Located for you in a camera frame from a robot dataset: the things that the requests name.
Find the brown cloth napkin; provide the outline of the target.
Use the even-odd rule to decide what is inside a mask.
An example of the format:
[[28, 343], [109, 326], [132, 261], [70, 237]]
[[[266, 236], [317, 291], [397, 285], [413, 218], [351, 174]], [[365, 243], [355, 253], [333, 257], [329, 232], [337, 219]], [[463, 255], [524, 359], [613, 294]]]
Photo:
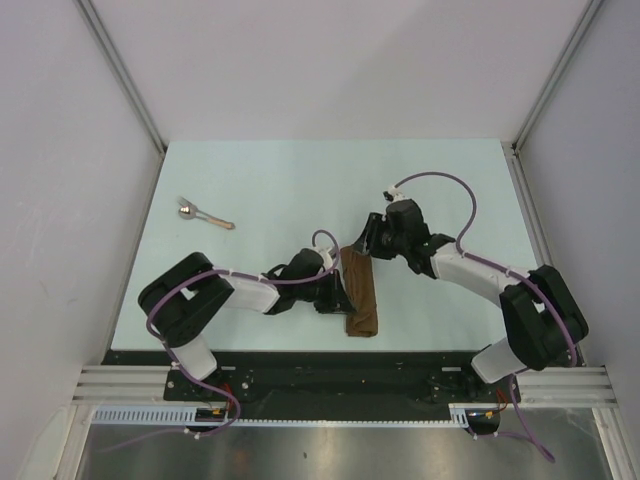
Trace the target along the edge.
[[372, 260], [352, 246], [343, 247], [340, 253], [345, 290], [355, 309], [346, 317], [346, 333], [350, 337], [375, 337], [379, 326]]

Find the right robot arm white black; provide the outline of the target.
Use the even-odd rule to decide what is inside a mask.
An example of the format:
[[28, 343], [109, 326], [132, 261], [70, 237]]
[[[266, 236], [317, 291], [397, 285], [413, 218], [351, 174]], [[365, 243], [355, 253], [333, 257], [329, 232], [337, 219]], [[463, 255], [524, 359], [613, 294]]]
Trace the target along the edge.
[[506, 336], [480, 350], [461, 376], [469, 399], [484, 401], [503, 378], [542, 371], [563, 354], [571, 367], [578, 364], [577, 344], [589, 327], [556, 268], [509, 268], [465, 251], [459, 240], [432, 233], [411, 199], [391, 202], [383, 214], [370, 213], [352, 248], [375, 259], [400, 256], [415, 274], [458, 285], [501, 310]]

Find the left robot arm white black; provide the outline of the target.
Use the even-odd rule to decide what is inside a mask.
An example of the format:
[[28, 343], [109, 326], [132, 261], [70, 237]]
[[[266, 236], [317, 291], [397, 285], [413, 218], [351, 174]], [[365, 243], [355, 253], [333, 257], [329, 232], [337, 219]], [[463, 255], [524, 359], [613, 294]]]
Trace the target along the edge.
[[312, 304], [319, 314], [356, 311], [332, 252], [303, 248], [288, 263], [257, 276], [216, 268], [203, 253], [194, 252], [138, 296], [149, 332], [187, 372], [187, 389], [202, 400], [214, 397], [221, 387], [218, 362], [202, 336], [219, 310], [273, 316], [298, 302]]

